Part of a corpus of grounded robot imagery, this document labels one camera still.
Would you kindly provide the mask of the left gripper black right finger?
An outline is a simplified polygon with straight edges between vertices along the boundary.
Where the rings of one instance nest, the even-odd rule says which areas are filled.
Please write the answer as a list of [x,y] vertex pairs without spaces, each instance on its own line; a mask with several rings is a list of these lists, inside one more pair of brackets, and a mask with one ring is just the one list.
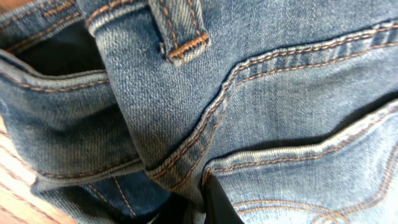
[[210,175],[205,182],[206,224],[243,224],[218,179]]

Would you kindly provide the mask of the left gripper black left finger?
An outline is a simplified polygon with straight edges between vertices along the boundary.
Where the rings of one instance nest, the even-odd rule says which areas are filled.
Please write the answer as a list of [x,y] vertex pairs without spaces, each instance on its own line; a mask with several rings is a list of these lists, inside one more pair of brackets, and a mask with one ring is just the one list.
[[177,194],[172,194],[161,206],[152,224],[192,224],[191,202]]

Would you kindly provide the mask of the light blue denim jeans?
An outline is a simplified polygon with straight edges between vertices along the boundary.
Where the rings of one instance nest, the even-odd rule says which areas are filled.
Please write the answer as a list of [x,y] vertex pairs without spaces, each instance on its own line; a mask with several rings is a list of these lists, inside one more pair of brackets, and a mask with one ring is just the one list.
[[1,117],[78,223],[397,222],[396,0],[29,1],[1,11]]

